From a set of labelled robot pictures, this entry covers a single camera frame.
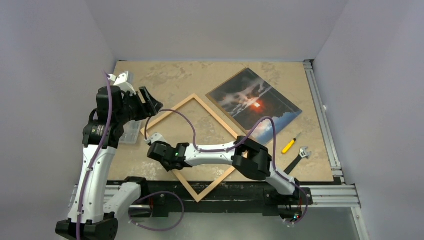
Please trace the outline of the wooden picture frame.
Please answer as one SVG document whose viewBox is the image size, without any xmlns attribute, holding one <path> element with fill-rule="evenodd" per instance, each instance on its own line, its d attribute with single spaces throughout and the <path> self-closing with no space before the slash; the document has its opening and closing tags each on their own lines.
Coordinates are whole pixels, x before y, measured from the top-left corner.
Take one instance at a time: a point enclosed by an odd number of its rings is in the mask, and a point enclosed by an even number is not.
<svg viewBox="0 0 424 240">
<path fill-rule="evenodd" d="M 140 133 L 143 135 L 144 139 L 150 137 L 151 135 L 148 133 L 148 129 L 158 124 L 167 118 L 170 114 L 176 113 L 182 116 L 190 125 L 193 131 L 193 140 L 192 144 L 186 150 L 186 154 L 188 154 L 188 160 L 190 163 L 194 163 L 195 166 L 199 165 L 229 165 L 229 168 L 216 180 L 214 180 L 209 186 L 207 186 L 201 193 L 196 193 L 196 191 L 191 187 L 189 182 L 185 179 L 185 177 L 181 174 L 179 170 L 172 170 L 171 172 L 177 177 L 180 183 L 184 186 L 184 188 L 188 191 L 188 193 L 192 196 L 195 202 L 199 203 L 203 200 L 208 194 L 210 194 L 216 187 L 221 184 L 227 177 L 229 177 L 236 169 L 230 163 L 231 156 L 230 153 L 234 151 L 230 148 L 233 146 L 231 142 L 225 144 L 218 145 L 197 145 L 196 144 L 196 130 L 193 124 L 188 120 L 186 116 L 182 113 L 178 112 L 178 109 L 183 107 L 185 104 L 190 101 L 196 101 L 199 103 L 202 108 L 204 108 L 225 130 L 233 136 L 235 139 L 238 137 L 237 133 L 221 118 L 215 113 L 199 96 L 195 93 L 191 94 L 183 101 L 172 107 L 171 109 L 162 109 L 164 112 L 161 116 L 154 119 L 151 123 L 148 121 L 145 123 L 145 126 L 140 130 Z"/>
</svg>

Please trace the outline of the sunset landscape photo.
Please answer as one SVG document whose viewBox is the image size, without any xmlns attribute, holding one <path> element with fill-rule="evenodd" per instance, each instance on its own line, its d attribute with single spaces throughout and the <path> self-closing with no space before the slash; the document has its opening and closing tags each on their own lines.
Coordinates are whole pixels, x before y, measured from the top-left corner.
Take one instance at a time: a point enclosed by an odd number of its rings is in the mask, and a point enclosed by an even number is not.
<svg viewBox="0 0 424 240">
<path fill-rule="evenodd" d="M 206 94 L 244 133 L 263 117 L 278 134 L 303 111 L 250 68 L 244 68 Z"/>
</svg>

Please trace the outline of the yellow handled screwdriver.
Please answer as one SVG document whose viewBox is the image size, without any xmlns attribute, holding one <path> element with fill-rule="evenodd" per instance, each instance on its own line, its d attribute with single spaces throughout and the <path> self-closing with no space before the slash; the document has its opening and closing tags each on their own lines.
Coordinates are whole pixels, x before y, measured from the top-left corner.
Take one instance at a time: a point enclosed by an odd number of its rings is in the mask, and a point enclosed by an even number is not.
<svg viewBox="0 0 424 240">
<path fill-rule="evenodd" d="M 291 139 L 290 140 L 290 142 L 288 142 L 287 144 L 286 144 L 286 146 L 282 149 L 282 151 L 281 151 L 281 153 L 282 154 L 286 154 L 290 149 L 291 149 L 291 147 L 295 144 L 295 142 L 297 141 L 297 139 L 301 136 L 301 132 L 300 133 L 298 133 L 293 139 Z"/>
</svg>

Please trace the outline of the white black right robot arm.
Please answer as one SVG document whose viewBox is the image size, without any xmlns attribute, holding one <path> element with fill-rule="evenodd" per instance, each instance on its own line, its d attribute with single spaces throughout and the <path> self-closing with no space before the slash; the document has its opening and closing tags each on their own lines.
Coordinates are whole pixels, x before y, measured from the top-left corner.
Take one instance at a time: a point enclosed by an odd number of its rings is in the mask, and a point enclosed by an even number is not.
<svg viewBox="0 0 424 240">
<path fill-rule="evenodd" d="M 245 136 L 216 145 L 183 142 L 173 147 L 164 139 L 153 137 L 147 143 L 147 157 L 159 162 L 168 172 L 200 165 L 228 165 L 247 179 L 265 181 L 288 204 L 300 198 L 299 184 L 294 177 L 279 171 L 275 154 L 269 153 L 267 147 Z"/>
</svg>

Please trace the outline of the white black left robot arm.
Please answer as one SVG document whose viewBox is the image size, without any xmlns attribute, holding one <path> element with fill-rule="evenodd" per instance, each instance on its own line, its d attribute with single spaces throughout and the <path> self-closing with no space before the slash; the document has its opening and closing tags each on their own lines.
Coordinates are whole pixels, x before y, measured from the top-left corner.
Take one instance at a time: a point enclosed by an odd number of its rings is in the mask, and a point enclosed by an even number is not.
<svg viewBox="0 0 424 240">
<path fill-rule="evenodd" d="M 144 180 L 124 183 L 110 200 L 105 200 L 105 193 L 124 125 L 157 115 L 163 104 L 144 86 L 138 91 L 102 87 L 96 104 L 83 129 L 83 160 L 76 196 L 67 218 L 57 222 L 55 228 L 56 234 L 67 240 L 115 239 L 119 220 L 130 205 L 142 205 L 149 199 Z"/>
</svg>

